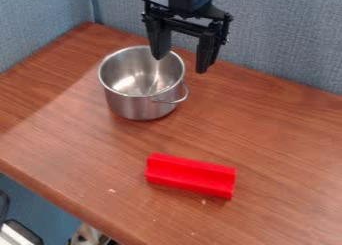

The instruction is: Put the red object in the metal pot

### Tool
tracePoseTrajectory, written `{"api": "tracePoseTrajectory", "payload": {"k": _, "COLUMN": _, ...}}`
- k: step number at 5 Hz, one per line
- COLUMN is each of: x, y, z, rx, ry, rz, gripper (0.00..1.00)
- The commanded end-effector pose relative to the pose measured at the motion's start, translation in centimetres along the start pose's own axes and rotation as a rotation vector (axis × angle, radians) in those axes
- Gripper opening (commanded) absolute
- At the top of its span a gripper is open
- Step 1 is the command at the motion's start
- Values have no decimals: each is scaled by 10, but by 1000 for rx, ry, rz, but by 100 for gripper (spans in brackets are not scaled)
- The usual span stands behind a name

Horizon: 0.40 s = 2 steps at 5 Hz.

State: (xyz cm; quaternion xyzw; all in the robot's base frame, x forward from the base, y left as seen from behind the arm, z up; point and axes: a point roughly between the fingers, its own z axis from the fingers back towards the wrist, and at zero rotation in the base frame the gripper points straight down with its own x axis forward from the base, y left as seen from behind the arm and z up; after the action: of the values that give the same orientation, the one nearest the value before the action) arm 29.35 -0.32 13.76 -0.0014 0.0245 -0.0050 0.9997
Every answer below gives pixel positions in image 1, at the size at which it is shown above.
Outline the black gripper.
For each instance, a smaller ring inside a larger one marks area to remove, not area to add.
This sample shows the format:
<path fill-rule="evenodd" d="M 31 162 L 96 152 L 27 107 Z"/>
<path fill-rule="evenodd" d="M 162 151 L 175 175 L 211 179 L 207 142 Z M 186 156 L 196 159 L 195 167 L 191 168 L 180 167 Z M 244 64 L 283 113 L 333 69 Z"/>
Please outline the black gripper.
<path fill-rule="evenodd" d="M 228 36 L 232 15 L 219 9 L 212 0 L 143 0 L 143 22 L 150 48 L 156 60 L 171 51 L 171 32 L 199 38 L 196 72 L 203 74 L 215 63 L 220 40 Z"/>

